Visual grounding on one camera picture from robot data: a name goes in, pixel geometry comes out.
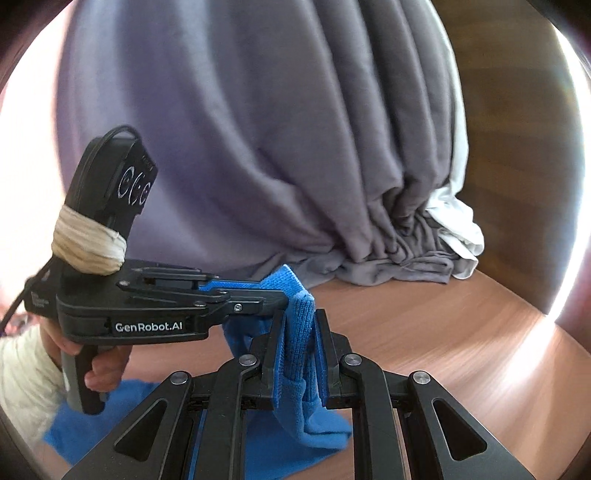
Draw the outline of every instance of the wooden surface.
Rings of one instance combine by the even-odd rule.
[[[466,102],[470,159],[459,195],[485,237],[479,268],[547,312],[564,276],[583,145],[551,24],[526,0],[433,0]]]
[[[591,352],[591,241],[567,304],[556,322]]]
[[[448,286],[392,281],[313,290],[331,328],[384,369],[428,371],[538,480],[557,480],[591,430],[591,356],[544,316],[477,272]],[[210,339],[134,348],[127,375],[160,381],[177,369],[215,370],[230,358],[219,329]],[[56,478],[63,463],[43,451]],[[304,479],[353,479],[352,449]]]

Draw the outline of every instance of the finger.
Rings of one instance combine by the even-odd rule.
[[[40,317],[39,321],[41,327],[49,334],[51,339],[63,352],[69,355],[78,355],[82,350],[82,345],[74,343],[65,338],[61,332],[61,328],[57,322]]]
[[[16,325],[12,325],[11,323],[9,323],[8,325],[6,325],[4,333],[6,333],[7,335],[15,335],[16,333],[18,333],[18,327]]]
[[[100,353],[92,359],[92,371],[99,376],[110,372],[119,372],[120,376],[123,375],[131,349],[131,345],[121,345]]]
[[[53,363],[56,365],[56,367],[61,368],[60,348],[56,345],[49,333],[47,333],[47,331],[43,327],[39,328],[39,330],[41,334],[41,343],[43,344],[45,351],[47,352]]]
[[[94,372],[88,372],[84,377],[86,386],[95,392],[111,392],[121,383],[120,372],[109,372],[103,375],[96,375]]]

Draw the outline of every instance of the triangular cutout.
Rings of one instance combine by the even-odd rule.
[[[457,462],[483,453],[486,442],[443,400],[433,402],[452,458]]]
[[[145,462],[150,456],[160,423],[166,412],[165,400],[156,402],[114,445],[116,452]]]

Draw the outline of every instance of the white sleeve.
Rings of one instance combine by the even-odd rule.
[[[47,355],[39,325],[0,338],[0,405],[33,448],[51,427],[64,400],[64,379]]]
[[[453,276],[459,279],[470,277],[478,265],[477,256],[484,250],[484,236],[480,227],[474,223],[473,210],[456,198],[456,194],[464,186],[466,166],[468,162],[468,133],[466,127],[466,110],[462,93],[460,73],[457,68],[456,56],[452,43],[447,35],[443,22],[430,0],[427,4],[441,41],[446,49],[446,60],[452,80],[453,99],[453,154],[449,181],[432,192],[427,202],[427,213],[443,227],[439,238],[447,243],[459,258],[454,262]]]

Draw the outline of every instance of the human hand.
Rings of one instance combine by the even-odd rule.
[[[2,316],[4,316],[4,314],[6,313],[6,311],[8,309],[3,308],[0,310],[1,310]],[[6,325],[6,328],[4,329],[4,333],[8,336],[18,335],[22,331],[22,329],[25,327],[25,325],[30,325],[30,324],[31,324],[30,315],[28,315],[27,313],[15,314],[10,319],[10,322],[8,322],[8,324]]]
[[[56,322],[43,317],[38,317],[38,319],[41,324],[43,346],[58,367],[61,367],[62,351],[69,355],[80,353],[82,345],[65,338]],[[131,349],[131,345],[116,346],[94,357],[92,370],[84,377],[86,386],[96,392],[110,392],[116,389],[121,383]]]

